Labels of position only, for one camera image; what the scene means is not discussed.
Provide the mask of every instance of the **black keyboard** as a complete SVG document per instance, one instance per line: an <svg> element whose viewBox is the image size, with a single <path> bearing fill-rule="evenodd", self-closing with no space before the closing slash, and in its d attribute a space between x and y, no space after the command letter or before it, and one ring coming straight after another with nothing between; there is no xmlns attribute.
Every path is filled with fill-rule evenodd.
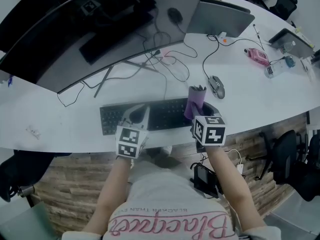
<svg viewBox="0 0 320 240"><path fill-rule="evenodd" d="M178 98L144 103L150 106L147 129L158 131L191 126L191 120L184 116L187 100L187 98ZM100 107L102 134L115 134L125 111L139 104L141 103Z"/></svg>

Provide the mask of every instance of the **desk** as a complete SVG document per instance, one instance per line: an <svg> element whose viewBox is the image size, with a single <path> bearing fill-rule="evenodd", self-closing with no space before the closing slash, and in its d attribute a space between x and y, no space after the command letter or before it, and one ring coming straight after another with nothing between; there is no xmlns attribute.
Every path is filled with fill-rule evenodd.
<svg viewBox="0 0 320 240"><path fill-rule="evenodd" d="M262 43L283 28L293 29L287 22L247 1L225 1L251 10ZM258 42L252 25L240 37ZM155 66L168 79L166 99L186 97L191 85L209 88L202 62L217 48L217 42L211 42L201 34L188 34L185 42L199 54L197 58L175 54L190 70L187 83L178 82L162 65ZM283 56L266 44L263 46L270 61ZM217 99L208 91L205 101L219 109L227 124L227 135L269 125L320 106L320 81L316 79L311 83L298 60L292 71L268 79L264 67L244 55L245 48L259 46L250 41L238 41L229 47L220 47L205 63L207 74L218 76L226 89L224 99ZM170 50L193 55L193 51L183 44L166 47L163 52ZM145 60L145 56L139 56L132 61ZM136 67L118 64L109 77L130 76L136 70ZM171 70L180 78L187 75L186 69L177 64ZM104 74L105 71L91 77L87 83L99 83ZM65 104L72 103L81 88L82 84L77 84L59 97ZM165 79L160 74L141 70L132 79L106 82L97 98L93 98L95 91L85 87L77 102L65 108L56 93L22 79L15 77L10 88L3 84L0 86L0 147L57 153L114 151L115 137L102 135L99 108L115 103L161 100ZM26 131L29 126L39 131L39 139ZM190 142L194 139L189 127L160 130L150 132L146 148Z"/></svg>

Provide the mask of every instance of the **white t-shirt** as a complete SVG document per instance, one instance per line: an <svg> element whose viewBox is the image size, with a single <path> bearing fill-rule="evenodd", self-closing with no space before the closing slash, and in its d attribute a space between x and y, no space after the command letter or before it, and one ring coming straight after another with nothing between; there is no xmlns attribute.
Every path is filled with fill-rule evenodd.
<svg viewBox="0 0 320 240"><path fill-rule="evenodd" d="M243 232L254 240L281 240L277 227ZM226 210L168 171L141 177L110 217L105 235L66 232L62 240L238 240Z"/></svg>

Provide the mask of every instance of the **wooden floor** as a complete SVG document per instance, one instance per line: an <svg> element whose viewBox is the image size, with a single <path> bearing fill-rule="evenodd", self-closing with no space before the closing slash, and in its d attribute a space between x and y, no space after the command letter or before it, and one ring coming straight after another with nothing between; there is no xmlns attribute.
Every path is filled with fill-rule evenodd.
<svg viewBox="0 0 320 240"><path fill-rule="evenodd" d="M289 130L306 132L304 114L277 122L262 128L230 135L226 138L225 151L237 149L244 163L243 174L248 183L254 203L259 213L264 216L286 199L293 191L288 185L276 185L273 174L268 173L262 181L255 181L260 175L264 161L246 161L266 153L265 144L259 132L268 132L271 138L278 138ZM239 162L237 152L228 153L236 165ZM200 160L194 143L173 147L172 156L190 166ZM95 209L100 190L110 172L116 155L108 153L72 154L68 157L55 158L43 178L35 185L35 202L43 201L49 218L57 234L65 231L82 230ZM208 160L204 165L212 168Z"/></svg>

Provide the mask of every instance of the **computer mouse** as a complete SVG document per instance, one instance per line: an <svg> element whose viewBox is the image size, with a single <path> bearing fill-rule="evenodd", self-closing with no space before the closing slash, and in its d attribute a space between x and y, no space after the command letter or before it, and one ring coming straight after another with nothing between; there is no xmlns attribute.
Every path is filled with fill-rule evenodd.
<svg viewBox="0 0 320 240"><path fill-rule="evenodd" d="M218 99L222 100L226 96L224 84L221 82L219 77L214 75L211 76L209 78L209 85L211 87L213 95Z"/></svg>
<svg viewBox="0 0 320 240"><path fill-rule="evenodd" d="M173 23L173 24L180 24L184 18L182 17L180 11L176 8L169 8L168 11L168 16L169 16L169 19L170 21Z"/></svg>
<svg viewBox="0 0 320 240"><path fill-rule="evenodd" d="M147 106L144 105L144 106L138 108L137 110L133 111L129 116L130 121L133 124L141 123L142 120L144 119L146 110L147 110Z"/></svg>

